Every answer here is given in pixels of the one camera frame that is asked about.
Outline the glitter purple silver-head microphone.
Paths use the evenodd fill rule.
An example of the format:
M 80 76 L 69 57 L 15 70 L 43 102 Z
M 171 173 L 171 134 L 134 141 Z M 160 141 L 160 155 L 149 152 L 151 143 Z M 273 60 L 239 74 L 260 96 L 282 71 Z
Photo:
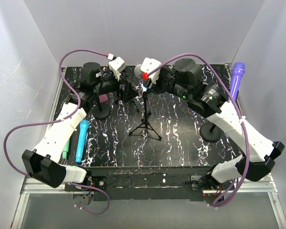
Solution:
M 139 64 L 139 65 L 137 65 L 137 66 L 135 66 L 135 68 L 134 68 L 134 75 L 135 75 L 135 77 L 136 78 L 141 78 L 142 77 L 142 71 L 141 71 L 141 64 Z

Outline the black tripod stand with ring clamp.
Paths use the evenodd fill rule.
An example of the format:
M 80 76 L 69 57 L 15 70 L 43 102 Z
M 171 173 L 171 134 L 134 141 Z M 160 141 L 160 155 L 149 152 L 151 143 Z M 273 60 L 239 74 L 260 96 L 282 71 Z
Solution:
M 150 122 L 148 121 L 149 117 L 151 116 L 152 112 L 147 111 L 147 102 L 148 102 L 148 93 L 144 91 L 142 93 L 143 98 L 143 105 L 144 105 L 144 113 L 143 118 L 141 118 L 141 124 L 138 125 L 135 129 L 129 132 L 129 136 L 133 135 L 133 133 L 138 129 L 144 129 L 146 132 L 148 130 L 153 131 L 157 136 L 158 140 L 161 141 L 162 137 L 155 131 L 155 129 L 151 126 Z

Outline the mint green microphone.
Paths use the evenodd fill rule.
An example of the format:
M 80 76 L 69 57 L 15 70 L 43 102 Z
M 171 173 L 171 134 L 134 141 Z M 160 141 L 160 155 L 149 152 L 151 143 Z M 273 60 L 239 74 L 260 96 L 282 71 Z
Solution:
M 66 160 L 68 158 L 68 153 L 69 153 L 69 147 L 70 147 L 70 140 L 68 140 L 63 148 L 63 151 L 62 151 L 62 159 L 63 160 Z

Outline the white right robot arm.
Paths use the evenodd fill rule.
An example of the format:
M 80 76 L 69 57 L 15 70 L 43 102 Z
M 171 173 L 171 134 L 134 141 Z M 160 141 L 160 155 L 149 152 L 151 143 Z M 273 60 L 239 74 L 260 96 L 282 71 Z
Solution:
M 216 85 L 204 83 L 203 70 L 193 59 L 179 59 L 173 69 L 159 65 L 155 74 L 156 92 L 185 99 L 193 111 L 227 134 L 243 151 L 233 160 L 212 166 L 204 177 L 210 189 L 218 189 L 224 182 L 241 177 L 259 181 L 271 172 L 284 144 L 264 137 L 241 116 L 227 94 Z

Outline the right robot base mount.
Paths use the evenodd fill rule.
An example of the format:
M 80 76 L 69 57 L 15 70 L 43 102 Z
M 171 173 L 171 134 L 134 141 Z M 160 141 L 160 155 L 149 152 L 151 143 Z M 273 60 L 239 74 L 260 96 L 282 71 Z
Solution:
M 209 182 L 204 176 L 190 176 L 190 180 L 187 182 L 187 186 L 190 187 L 192 191 L 202 191 L 204 201 L 207 205 L 212 207 L 219 207 L 225 200 L 224 193 L 228 190 L 233 190 L 236 186 L 236 180 L 228 180 L 222 184 L 215 184 L 214 182 Z

